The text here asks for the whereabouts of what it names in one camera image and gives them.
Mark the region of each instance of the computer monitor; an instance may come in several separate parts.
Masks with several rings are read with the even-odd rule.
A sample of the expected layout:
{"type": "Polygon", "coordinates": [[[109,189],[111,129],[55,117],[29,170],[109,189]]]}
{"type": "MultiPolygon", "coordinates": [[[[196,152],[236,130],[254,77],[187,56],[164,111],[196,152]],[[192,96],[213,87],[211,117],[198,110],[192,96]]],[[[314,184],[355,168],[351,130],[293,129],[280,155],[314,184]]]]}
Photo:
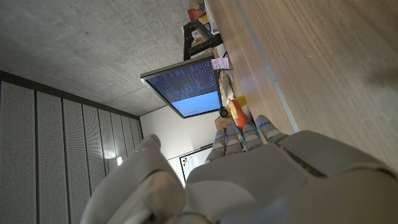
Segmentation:
{"type": "Polygon", "coordinates": [[[213,54],[205,54],[141,75],[178,115],[190,118],[221,108],[217,73],[211,66],[213,54]]]}

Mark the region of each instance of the perforated wall panel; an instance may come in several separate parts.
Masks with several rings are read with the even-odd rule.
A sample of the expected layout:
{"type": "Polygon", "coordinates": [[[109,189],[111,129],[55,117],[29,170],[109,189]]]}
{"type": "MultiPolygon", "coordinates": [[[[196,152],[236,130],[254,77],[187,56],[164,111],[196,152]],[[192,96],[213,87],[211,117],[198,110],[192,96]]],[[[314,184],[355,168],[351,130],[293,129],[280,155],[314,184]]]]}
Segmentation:
{"type": "Polygon", "coordinates": [[[122,126],[127,156],[129,156],[134,151],[134,141],[132,140],[130,119],[128,117],[122,116],[122,126]]]}
{"type": "Polygon", "coordinates": [[[34,91],[0,89],[0,223],[36,223],[34,91]]]}
{"type": "Polygon", "coordinates": [[[109,168],[109,160],[110,159],[105,159],[105,174],[108,175],[111,172],[111,169],[109,168]]]}
{"type": "Polygon", "coordinates": [[[102,146],[104,148],[105,159],[115,158],[113,131],[111,124],[111,113],[98,110],[99,128],[101,130],[102,146]]]}
{"type": "Polygon", "coordinates": [[[137,120],[130,118],[130,125],[131,125],[132,138],[134,140],[134,147],[137,147],[141,143],[137,120]]]}
{"type": "Polygon", "coordinates": [[[101,147],[100,126],[97,109],[83,105],[86,145],[88,153],[88,169],[90,171],[91,193],[105,178],[104,157],[101,147]]]}
{"type": "Polygon", "coordinates": [[[40,223],[68,223],[61,98],[37,92],[40,223]]]}
{"type": "Polygon", "coordinates": [[[141,123],[139,120],[137,120],[137,128],[138,128],[139,140],[142,141],[142,129],[141,129],[141,123]]]}
{"type": "Polygon", "coordinates": [[[80,223],[90,199],[81,104],[63,100],[71,223],[80,223]]]}
{"type": "Polygon", "coordinates": [[[124,143],[123,128],[121,116],[111,113],[114,145],[116,156],[122,157],[122,160],[127,159],[126,145],[124,143]]]}

